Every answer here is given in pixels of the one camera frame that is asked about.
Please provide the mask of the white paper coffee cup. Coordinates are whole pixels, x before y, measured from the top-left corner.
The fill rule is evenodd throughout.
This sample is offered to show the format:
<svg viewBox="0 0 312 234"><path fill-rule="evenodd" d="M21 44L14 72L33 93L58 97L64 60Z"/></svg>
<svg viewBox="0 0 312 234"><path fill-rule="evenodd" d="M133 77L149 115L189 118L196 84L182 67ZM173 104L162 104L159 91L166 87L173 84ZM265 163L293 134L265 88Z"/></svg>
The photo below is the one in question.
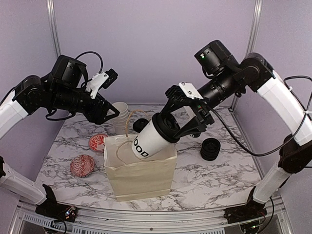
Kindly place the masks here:
<svg viewBox="0 0 312 234"><path fill-rule="evenodd" d="M137 158L146 159L171 144L158 133L151 120L133 140L131 148Z"/></svg>

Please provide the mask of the brown paper takeout bag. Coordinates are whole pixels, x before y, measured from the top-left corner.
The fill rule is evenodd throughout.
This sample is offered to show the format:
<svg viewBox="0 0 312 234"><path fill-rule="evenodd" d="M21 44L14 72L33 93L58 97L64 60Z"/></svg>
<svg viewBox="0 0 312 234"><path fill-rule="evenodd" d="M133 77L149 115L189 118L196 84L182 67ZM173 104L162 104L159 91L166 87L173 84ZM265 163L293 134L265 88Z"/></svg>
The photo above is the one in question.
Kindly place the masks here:
<svg viewBox="0 0 312 234"><path fill-rule="evenodd" d="M137 135L105 139L104 168L118 202L168 195L176 167L174 143L157 154L139 159L131 145Z"/></svg>

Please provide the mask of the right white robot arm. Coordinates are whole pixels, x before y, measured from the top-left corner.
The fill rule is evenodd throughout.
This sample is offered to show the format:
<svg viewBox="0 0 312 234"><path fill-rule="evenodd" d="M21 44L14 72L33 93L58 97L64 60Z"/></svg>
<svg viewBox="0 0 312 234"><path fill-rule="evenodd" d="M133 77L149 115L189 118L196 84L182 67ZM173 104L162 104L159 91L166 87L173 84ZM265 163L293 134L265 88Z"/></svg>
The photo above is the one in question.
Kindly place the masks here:
<svg viewBox="0 0 312 234"><path fill-rule="evenodd" d="M289 134L275 147L279 159L253 188L249 202L242 206L242 215L252 218L260 205L283 185L291 175L303 170L312 160L312 119L309 106L303 106L271 64L259 53L251 52L242 61L219 40L213 40L195 53L204 75L209 79L199 89L186 90L184 84L166 91L167 104L161 112L168 117L181 107L189 107L194 116L181 130L169 133L178 140L183 135L201 133L212 123L210 112L230 96L250 90L284 123Z"/></svg>

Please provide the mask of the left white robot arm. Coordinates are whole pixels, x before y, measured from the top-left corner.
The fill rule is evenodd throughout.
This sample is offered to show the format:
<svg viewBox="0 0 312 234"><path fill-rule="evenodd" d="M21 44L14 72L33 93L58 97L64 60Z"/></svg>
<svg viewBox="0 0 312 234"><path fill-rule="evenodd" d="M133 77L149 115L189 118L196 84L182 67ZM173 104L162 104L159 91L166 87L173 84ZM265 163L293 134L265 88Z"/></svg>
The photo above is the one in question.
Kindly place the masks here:
<svg viewBox="0 0 312 234"><path fill-rule="evenodd" d="M29 139L36 139L36 146L49 143L53 130L48 122L56 122L60 128L63 121L82 114L90 123L102 125L117 117L119 111L98 91L108 88L118 74L114 69L103 70L89 78L87 65L76 58L60 55L51 72L43 77L31 75L13 87L0 103L0 135L3 137L20 121L31 118Z"/></svg>

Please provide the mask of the stack of white paper cups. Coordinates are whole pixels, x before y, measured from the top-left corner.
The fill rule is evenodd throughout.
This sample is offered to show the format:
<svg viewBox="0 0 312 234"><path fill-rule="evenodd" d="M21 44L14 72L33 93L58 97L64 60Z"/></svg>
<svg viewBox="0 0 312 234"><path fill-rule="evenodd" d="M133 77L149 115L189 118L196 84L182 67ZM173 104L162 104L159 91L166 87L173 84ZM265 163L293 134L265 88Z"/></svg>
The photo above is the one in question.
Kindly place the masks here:
<svg viewBox="0 0 312 234"><path fill-rule="evenodd" d="M115 102L113 106L119 111L119 115L113 118L113 126L117 135L125 134L126 121L129 117L128 105L125 102Z"/></svg>

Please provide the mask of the red floral ceramic bowl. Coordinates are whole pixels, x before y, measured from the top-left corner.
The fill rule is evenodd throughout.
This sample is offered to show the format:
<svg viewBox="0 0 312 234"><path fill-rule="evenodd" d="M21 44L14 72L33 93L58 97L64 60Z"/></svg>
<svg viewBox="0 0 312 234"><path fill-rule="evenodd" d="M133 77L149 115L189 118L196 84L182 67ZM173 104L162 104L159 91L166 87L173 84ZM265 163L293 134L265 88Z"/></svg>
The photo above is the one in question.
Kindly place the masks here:
<svg viewBox="0 0 312 234"><path fill-rule="evenodd" d="M105 138L107 134L96 134L89 139L89 148L96 153L103 153L105 148Z"/></svg>

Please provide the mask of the stack of black lids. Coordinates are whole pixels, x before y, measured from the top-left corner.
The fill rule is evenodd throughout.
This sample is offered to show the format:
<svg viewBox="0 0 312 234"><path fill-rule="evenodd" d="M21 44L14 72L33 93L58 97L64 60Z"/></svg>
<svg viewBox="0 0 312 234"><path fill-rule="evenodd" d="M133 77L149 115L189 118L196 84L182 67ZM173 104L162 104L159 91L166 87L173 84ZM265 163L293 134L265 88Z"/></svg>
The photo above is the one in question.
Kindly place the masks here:
<svg viewBox="0 0 312 234"><path fill-rule="evenodd" d="M221 143L215 138L207 138L202 142L200 155L204 160L215 160L220 152Z"/></svg>

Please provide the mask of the red geometric ceramic bowl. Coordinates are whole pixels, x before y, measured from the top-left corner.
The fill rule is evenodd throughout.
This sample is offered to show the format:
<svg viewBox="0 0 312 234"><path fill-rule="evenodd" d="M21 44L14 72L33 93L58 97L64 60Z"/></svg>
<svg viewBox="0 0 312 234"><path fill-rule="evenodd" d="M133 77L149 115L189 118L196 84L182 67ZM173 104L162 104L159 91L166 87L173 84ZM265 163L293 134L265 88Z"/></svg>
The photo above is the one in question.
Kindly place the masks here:
<svg viewBox="0 0 312 234"><path fill-rule="evenodd" d="M90 155L79 155L70 163L70 172L76 177L87 177L95 168L95 161Z"/></svg>

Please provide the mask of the front aluminium rail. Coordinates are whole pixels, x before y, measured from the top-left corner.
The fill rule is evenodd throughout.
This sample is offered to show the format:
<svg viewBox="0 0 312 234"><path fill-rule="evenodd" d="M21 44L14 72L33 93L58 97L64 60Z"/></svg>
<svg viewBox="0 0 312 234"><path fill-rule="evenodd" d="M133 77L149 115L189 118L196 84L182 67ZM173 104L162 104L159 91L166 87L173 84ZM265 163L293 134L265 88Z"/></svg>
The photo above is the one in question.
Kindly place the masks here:
<svg viewBox="0 0 312 234"><path fill-rule="evenodd" d="M39 215L21 200L8 234L292 234L294 231L278 196L266 205L267 215L229 223L224 208L190 211L124 211L77 206L74 222Z"/></svg>

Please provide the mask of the right aluminium frame post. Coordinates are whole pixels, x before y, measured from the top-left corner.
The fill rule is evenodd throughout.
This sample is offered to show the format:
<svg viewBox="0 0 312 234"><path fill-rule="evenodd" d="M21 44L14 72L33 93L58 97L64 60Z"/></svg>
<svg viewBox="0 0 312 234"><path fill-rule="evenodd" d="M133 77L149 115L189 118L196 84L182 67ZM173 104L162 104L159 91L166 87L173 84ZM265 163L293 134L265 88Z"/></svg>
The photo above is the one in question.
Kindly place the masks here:
<svg viewBox="0 0 312 234"><path fill-rule="evenodd" d="M262 7L263 7L263 0L256 0L254 4L253 18L252 18L252 24L251 24L251 29L249 33L248 43L247 43L246 55L254 51L255 49L256 40L257 40L259 27L260 27Z"/></svg>

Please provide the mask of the aluminium frame post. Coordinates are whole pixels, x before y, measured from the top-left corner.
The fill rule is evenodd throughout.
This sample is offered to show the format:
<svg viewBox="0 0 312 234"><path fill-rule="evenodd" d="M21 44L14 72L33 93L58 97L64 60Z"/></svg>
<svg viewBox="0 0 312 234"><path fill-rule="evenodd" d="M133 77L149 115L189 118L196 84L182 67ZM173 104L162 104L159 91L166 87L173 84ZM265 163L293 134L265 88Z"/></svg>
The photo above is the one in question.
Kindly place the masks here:
<svg viewBox="0 0 312 234"><path fill-rule="evenodd" d="M52 41L53 41L53 47L54 47L56 57L58 57L61 55L61 46L59 42L54 1L46 0L46 5L47 5L47 14L48 14L48 21L49 21L50 31L51 31Z"/></svg>
<svg viewBox="0 0 312 234"><path fill-rule="evenodd" d="M260 27L262 7L263 7L263 0L256 0L254 4L253 18L252 18L252 24L251 24L251 29L249 33L248 43L247 43L246 55L254 51L255 49L256 40L257 40L259 27Z"/></svg>

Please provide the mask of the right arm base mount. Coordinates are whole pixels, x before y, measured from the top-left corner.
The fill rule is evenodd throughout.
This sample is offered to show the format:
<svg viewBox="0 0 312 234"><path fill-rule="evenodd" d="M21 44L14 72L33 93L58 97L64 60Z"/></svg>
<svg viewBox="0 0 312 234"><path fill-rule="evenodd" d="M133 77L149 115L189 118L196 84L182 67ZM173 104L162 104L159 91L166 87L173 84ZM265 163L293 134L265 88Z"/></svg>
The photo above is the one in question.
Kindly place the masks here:
<svg viewBox="0 0 312 234"><path fill-rule="evenodd" d="M265 204L254 201L254 191L255 187L250 191L246 204L224 210L224 218L227 219L228 224L265 217L267 215Z"/></svg>

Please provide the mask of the left aluminium frame post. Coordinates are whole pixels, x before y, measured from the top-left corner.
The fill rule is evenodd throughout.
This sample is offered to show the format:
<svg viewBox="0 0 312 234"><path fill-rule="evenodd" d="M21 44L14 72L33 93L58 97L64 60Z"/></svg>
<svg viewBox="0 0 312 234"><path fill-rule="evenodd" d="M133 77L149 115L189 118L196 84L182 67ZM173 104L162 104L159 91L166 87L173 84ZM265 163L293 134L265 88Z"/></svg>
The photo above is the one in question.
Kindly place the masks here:
<svg viewBox="0 0 312 234"><path fill-rule="evenodd" d="M47 5L47 14L48 14L48 21L49 21L50 31L51 31L52 41L53 41L53 47L54 47L56 57L58 57L61 55L61 46L59 42L54 1L46 0L46 5Z"/></svg>

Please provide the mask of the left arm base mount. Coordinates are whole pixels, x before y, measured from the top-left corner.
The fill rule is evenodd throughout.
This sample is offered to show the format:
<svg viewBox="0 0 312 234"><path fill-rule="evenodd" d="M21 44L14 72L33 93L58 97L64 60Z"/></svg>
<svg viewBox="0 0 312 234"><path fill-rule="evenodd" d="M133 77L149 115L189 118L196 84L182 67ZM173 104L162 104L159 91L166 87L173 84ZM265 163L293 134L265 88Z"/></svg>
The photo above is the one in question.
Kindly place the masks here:
<svg viewBox="0 0 312 234"><path fill-rule="evenodd" d="M35 213L60 221L75 222L78 211L76 206L58 203L52 188L45 184L43 187L46 192L46 199L42 204L36 206Z"/></svg>

